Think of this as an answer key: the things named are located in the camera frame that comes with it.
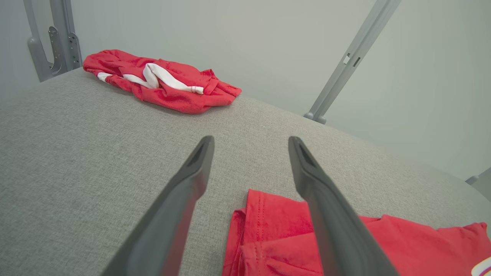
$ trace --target clothing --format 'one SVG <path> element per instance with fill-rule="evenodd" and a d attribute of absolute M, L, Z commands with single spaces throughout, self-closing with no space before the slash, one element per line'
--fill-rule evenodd
<path fill-rule="evenodd" d="M 491 269 L 484 222 L 435 230 L 388 215 L 360 218 L 401 276 L 471 275 L 475 267 L 472 275 L 481 276 Z M 249 190 L 246 208 L 232 215 L 222 272 L 238 275 L 322 275 L 306 202 Z"/>
<path fill-rule="evenodd" d="M 200 72 L 190 65 L 120 50 L 89 55 L 83 69 L 142 101 L 182 113 L 198 114 L 213 106 L 229 105 L 242 92 L 220 81 L 211 69 Z"/>

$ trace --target metal bracket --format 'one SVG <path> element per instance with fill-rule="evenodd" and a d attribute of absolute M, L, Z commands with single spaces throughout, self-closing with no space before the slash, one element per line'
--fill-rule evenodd
<path fill-rule="evenodd" d="M 68 34 L 68 46 L 70 47 L 70 58 L 68 59 L 73 64 L 72 70 L 80 67 L 81 54 L 79 46 L 79 38 L 73 32 Z"/>
<path fill-rule="evenodd" d="M 55 62 L 51 67 L 51 73 L 53 74 L 53 76 L 57 76 L 59 74 L 68 72 L 65 62 L 65 54 L 63 53 L 63 46 L 61 45 L 60 42 L 58 30 L 55 27 L 50 27 L 48 33 L 50 34 L 51 48 L 53 49 L 53 57 L 55 57 Z"/>
<path fill-rule="evenodd" d="M 53 64 L 46 59 L 43 45 L 41 44 L 32 0 L 24 0 L 27 20 L 32 33 L 27 45 L 40 82 L 79 68 L 82 62 L 79 39 L 75 35 L 73 26 L 70 0 L 50 0 L 50 6 L 55 25 L 50 27 L 48 31 L 53 57 L 55 58 Z"/>

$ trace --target red hoodie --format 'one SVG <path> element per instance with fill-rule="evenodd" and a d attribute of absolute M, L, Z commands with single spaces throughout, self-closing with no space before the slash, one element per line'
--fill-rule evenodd
<path fill-rule="evenodd" d="M 487 225 L 433 228 L 384 215 L 360 217 L 401 276 L 483 276 L 491 270 Z M 306 202 L 249 190 L 232 215 L 222 276 L 320 276 Z"/>
<path fill-rule="evenodd" d="M 198 114 L 213 106 L 229 105 L 242 92 L 220 81 L 211 69 L 200 72 L 190 65 L 120 50 L 89 55 L 83 69 L 142 101 L 182 113 Z"/>

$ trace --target gray metal pole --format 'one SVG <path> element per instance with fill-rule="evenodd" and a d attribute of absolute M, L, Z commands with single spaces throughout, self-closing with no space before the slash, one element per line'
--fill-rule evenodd
<path fill-rule="evenodd" d="M 324 114 L 372 47 L 400 2 L 401 0 L 377 0 L 326 86 L 304 117 L 326 123 Z"/>

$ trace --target stitching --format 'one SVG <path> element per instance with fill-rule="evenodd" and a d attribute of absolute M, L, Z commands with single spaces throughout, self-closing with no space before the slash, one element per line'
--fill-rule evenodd
<path fill-rule="evenodd" d="M 258 206 L 259 208 L 261 208 L 261 194 L 259 194 L 259 198 L 258 198 L 258 200 L 259 200 L 259 202 L 258 202 L 259 204 L 257 204 L 257 206 Z M 261 222 L 261 221 L 259 220 L 259 214 L 260 214 L 260 212 L 261 212 L 260 210 L 258 210 L 258 212 L 257 212 L 257 231 L 256 231 L 256 235 L 257 235 L 257 241 L 258 241 L 258 243 L 259 243 L 259 250 L 262 250 L 262 249 L 261 249 L 261 240 L 260 240 L 260 238 L 259 238 L 259 229 L 261 228 L 261 227 L 260 227 L 260 222 Z M 258 273 L 258 275 L 260 276 L 260 275 L 261 275 L 261 267 L 259 266 L 259 256 L 258 256 L 259 254 L 258 254 L 258 252 L 257 252 L 257 249 L 258 249 L 258 248 L 257 248 L 257 245 L 256 245 L 256 262 L 257 262 L 257 273 Z"/>
<path fill-rule="evenodd" d="M 299 267 L 299 266 L 294 266 L 294 265 L 292 265 L 292 264 L 289 264 L 289 263 L 284 262 L 284 261 L 281 261 L 281 260 L 276 260 L 276 259 L 270 259 L 270 260 L 272 260 L 272 261 L 276 261 L 276 262 L 280 262 L 280 263 L 284 263 L 284 264 L 287 264 L 287 265 L 289 265 L 289 266 L 296 267 L 296 268 L 298 268 L 298 269 L 303 269 L 303 270 L 305 270 L 305 271 L 309 271 L 309 272 L 314 272 L 314 273 L 319 273 L 319 274 L 322 274 L 322 271 L 315 271 L 315 270 L 310 270 L 310 269 L 303 268 L 303 267 Z"/>

